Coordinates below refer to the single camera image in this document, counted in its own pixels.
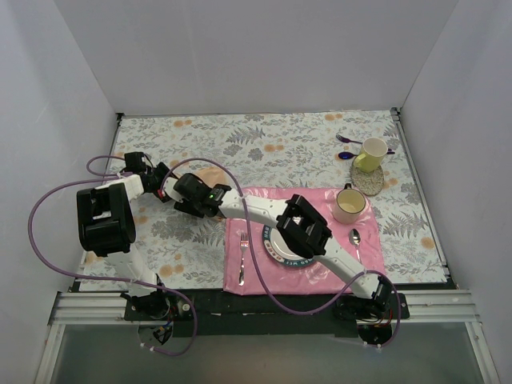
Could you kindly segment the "peach satin napkin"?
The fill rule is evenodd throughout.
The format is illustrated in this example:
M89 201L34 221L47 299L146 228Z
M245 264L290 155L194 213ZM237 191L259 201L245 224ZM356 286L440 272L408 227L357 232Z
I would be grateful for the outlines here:
M221 206L226 194L232 190L228 185L226 172L211 166L200 170L197 176L202 181L199 199L201 213L209 218L225 218Z

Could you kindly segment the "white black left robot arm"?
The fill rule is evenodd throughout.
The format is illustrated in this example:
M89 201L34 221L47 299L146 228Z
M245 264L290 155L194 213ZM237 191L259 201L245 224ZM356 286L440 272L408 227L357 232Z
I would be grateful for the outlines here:
M142 152L125 155L126 178L77 192L78 233L84 250L105 258L127 280L122 297L134 310L154 320L170 312L170 300L160 277L144 262L136 245L136 225L130 202L145 193L158 196L168 166L153 166Z

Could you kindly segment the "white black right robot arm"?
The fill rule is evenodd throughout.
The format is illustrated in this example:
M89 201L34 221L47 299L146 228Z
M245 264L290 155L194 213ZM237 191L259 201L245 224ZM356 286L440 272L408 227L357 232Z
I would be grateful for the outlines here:
M391 308L393 284L376 270L368 270L360 257L351 255L337 241L327 225L327 220L301 195L287 200L245 196L240 186L232 189L217 184L210 188L194 174L175 178L164 177L156 195L163 201L175 201L174 208L197 217L219 216L243 219L249 226L257 222L277 230L285 244L296 255L320 262L348 289L347 311L380 318Z

